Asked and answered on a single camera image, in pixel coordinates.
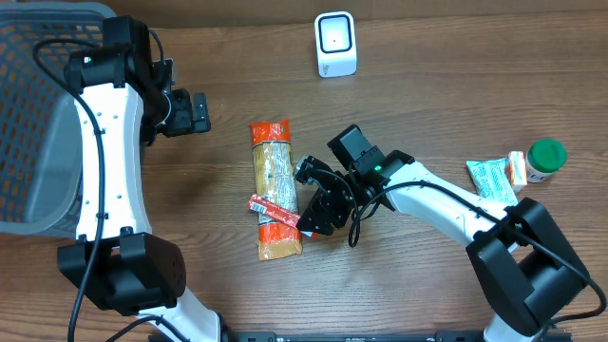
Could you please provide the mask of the red sachet stick packet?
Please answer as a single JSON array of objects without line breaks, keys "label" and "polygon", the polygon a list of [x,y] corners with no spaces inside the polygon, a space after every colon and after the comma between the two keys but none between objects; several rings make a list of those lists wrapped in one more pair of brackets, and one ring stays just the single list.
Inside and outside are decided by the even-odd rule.
[{"label": "red sachet stick packet", "polygon": [[270,243],[281,240],[300,241],[302,239],[302,234],[296,227],[300,215],[256,194],[250,197],[248,208],[271,219],[270,223],[262,223],[259,228],[261,242]]}]

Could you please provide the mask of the orange spaghetti pasta packet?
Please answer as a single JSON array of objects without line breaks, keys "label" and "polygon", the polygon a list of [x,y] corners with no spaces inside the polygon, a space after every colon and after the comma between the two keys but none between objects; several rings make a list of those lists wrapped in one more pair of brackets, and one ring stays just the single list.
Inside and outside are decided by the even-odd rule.
[{"label": "orange spaghetti pasta packet", "polygon": [[[292,165],[289,121],[250,123],[255,173],[255,194],[293,212],[298,201]],[[302,254],[302,236],[296,228],[258,213],[258,259],[267,261]]]}]

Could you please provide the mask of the teal wet wipes packet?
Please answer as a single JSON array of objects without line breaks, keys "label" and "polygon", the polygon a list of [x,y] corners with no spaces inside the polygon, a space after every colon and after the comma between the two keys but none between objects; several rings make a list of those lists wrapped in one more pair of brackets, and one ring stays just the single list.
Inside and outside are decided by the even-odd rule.
[{"label": "teal wet wipes packet", "polygon": [[466,161],[465,165],[480,197],[510,206],[518,204],[517,196],[505,174],[506,158]]}]

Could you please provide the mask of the orange Kleenex tissue pack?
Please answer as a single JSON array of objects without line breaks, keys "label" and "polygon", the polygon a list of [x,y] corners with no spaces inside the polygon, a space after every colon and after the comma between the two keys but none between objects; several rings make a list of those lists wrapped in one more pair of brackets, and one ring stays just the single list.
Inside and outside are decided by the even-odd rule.
[{"label": "orange Kleenex tissue pack", "polygon": [[505,174],[515,193],[527,185],[525,157],[522,151],[510,151],[506,157]]}]

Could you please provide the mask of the green lid jar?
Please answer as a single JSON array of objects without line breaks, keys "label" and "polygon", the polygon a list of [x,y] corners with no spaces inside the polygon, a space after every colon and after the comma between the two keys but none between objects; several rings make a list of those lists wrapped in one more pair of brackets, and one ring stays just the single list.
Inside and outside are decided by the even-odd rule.
[{"label": "green lid jar", "polygon": [[529,182],[542,182],[565,166],[566,148],[552,138],[543,138],[532,144],[525,153],[526,175]]}]

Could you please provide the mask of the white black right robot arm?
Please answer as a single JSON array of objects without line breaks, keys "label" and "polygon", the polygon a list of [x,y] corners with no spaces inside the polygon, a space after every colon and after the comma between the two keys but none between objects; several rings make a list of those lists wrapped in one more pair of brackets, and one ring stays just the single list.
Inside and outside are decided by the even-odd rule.
[{"label": "white black right robot arm", "polygon": [[318,187],[298,229],[329,236],[348,226],[355,246],[362,220],[378,206],[433,226],[465,247],[494,312],[483,341],[542,340],[563,321],[559,312],[590,285],[586,267],[539,202],[507,205],[472,194],[402,151],[382,153],[355,124],[328,147],[343,172],[313,156],[294,169],[296,181]]}]

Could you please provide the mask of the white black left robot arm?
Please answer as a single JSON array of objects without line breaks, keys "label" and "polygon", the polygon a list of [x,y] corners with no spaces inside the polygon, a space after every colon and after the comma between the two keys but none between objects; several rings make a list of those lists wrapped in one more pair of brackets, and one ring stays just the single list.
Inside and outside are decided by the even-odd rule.
[{"label": "white black left robot arm", "polygon": [[71,53],[64,71],[81,127],[83,202],[59,269],[79,300],[134,325],[171,341],[223,341],[222,318],[187,287],[180,248],[153,234],[142,186],[143,151],[158,135],[209,131],[206,98],[174,88],[173,63],[153,59],[159,39],[146,24],[107,18],[102,37]]}]

